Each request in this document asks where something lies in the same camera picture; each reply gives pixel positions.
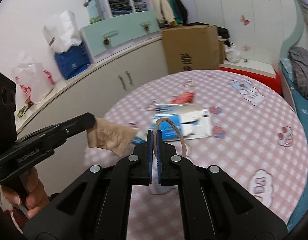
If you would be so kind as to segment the brown cardboard box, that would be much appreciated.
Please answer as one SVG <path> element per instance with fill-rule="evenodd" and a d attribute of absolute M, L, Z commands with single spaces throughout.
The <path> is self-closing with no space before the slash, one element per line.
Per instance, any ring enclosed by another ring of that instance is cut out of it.
<path fill-rule="evenodd" d="M 169 74 L 219 70 L 220 44 L 215 25 L 193 25 L 161 31 Z"/>

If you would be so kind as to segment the red snack wrapper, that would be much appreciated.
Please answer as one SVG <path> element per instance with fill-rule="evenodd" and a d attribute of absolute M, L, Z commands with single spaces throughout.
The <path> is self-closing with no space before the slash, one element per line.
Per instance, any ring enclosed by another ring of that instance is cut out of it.
<path fill-rule="evenodd" d="M 185 103 L 192 103 L 195 97 L 194 92 L 184 92 L 177 97 L 173 98 L 171 100 L 171 104 L 177 105 L 177 104 L 185 104 Z"/>

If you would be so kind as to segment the white red plastic bag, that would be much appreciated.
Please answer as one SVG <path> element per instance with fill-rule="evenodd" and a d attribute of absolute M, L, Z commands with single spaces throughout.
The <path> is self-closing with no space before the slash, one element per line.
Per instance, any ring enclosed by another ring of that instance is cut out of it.
<path fill-rule="evenodd" d="M 19 85 L 26 99 L 34 104 L 41 102 L 55 87 L 51 72 L 24 50 L 12 69 L 12 78 Z"/>

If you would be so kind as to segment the grey clothes pile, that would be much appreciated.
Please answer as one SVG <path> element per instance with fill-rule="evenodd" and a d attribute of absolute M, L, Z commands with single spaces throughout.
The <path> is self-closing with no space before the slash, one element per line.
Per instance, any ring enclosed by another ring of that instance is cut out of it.
<path fill-rule="evenodd" d="M 289 50 L 297 91 L 308 100 L 308 50 L 294 47 Z"/>

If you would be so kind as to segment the blue fabric bag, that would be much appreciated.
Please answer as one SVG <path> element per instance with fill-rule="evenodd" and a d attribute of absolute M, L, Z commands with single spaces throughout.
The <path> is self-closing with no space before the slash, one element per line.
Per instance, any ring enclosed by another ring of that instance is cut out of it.
<path fill-rule="evenodd" d="M 71 46 L 68 51 L 61 54 L 55 53 L 54 59 L 65 80 L 77 76 L 91 64 L 83 43 L 79 46 Z"/>

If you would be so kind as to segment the long white floor cabinet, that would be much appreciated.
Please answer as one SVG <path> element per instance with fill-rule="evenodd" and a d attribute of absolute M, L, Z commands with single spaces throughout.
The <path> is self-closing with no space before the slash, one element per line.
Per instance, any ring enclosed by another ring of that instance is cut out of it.
<path fill-rule="evenodd" d="M 60 80 L 42 102 L 16 121 L 18 137 L 89 112 L 102 117 L 141 85 L 167 75 L 161 33 L 141 38 L 69 80 Z M 80 133 L 37 165 L 48 194 L 63 191 L 86 170 L 86 133 Z"/>

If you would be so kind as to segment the mint green drawer unit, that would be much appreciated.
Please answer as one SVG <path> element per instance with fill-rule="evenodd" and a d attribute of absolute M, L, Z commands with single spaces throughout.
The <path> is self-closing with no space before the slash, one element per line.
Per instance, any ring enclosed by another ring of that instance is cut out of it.
<path fill-rule="evenodd" d="M 142 43 L 159 34 L 159 25 L 152 10 L 108 18 L 80 30 L 91 63 Z"/>

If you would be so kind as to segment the white wardrobe with butterflies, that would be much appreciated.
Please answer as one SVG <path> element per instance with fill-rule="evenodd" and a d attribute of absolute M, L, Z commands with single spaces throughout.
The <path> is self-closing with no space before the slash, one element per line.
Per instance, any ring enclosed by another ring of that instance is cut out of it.
<path fill-rule="evenodd" d="M 296 26 L 294 0 L 181 0 L 188 21 L 224 27 L 243 58 L 279 63 L 283 43 Z"/>

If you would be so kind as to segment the hanging beige jacket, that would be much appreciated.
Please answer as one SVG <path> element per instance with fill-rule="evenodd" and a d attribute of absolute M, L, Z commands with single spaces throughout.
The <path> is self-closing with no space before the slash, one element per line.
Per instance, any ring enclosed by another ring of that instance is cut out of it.
<path fill-rule="evenodd" d="M 169 0 L 150 0 L 150 2 L 159 24 L 167 23 L 172 27 L 178 26 Z"/>

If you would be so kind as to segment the white blue carton box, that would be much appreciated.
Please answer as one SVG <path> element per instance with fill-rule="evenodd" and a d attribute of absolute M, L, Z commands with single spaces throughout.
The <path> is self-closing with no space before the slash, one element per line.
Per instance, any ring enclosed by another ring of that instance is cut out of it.
<path fill-rule="evenodd" d="M 176 105 L 156 105 L 150 129 L 153 131 L 155 123 L 160 118 L 171 120 L 179 129 L 185 140 L 201 139 L 213 136 L 211 113 L 208 109 L 201 109 L 192 103 Z"/>

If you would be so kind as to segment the beige paper bag with handle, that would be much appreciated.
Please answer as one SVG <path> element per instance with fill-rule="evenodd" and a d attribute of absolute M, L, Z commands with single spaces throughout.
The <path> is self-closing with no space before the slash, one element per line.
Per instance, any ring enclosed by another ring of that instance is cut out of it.
<path fill-rule="evenodd" d="M 168 118 L 160 118 L 156 121 L 153 130 L 154 143 L 158 141 L 159 127 L 163 122 L 167 122 L 176 132 L 182 146 L 182 157 L 186 157 L 185 139 L 174 122 Z M 96 118 L 94 126 L 87 129 L 87 144 L 89 148 L 102 148 L 122 157 L 126 147 L 131 144 L 137 132 L 136 129 L 128 126 L 109 122 L 103 118 Z"/>

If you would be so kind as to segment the pink checkered cartoon tablecloth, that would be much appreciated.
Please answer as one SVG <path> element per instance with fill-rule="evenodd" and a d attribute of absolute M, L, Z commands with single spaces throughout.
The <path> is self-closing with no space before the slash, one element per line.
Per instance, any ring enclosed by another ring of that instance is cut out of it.
<path fill-rule="evenodd" d="M 187 141 L 187 157 L 218 165 L 289 221 L 305 189 L 308 145 L 290 105 L 266 85 L 235 73 L 196 70 L 149 82 L 116 102 L 106 120 L 147 131 L 156 105 L 194 92 L 194 105 L 211 113 L 213 136 Z"/>

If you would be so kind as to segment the white plastic shopping bag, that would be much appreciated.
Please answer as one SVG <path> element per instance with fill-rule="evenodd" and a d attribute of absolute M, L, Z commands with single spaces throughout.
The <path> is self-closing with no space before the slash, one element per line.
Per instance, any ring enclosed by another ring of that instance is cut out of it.
<path fill-rule="evenodd" d="M 82 43 L 75 14 L 69 10 L 54 15 L 42 29 L 49 47 L 57 54 L 69 51 Z"/>

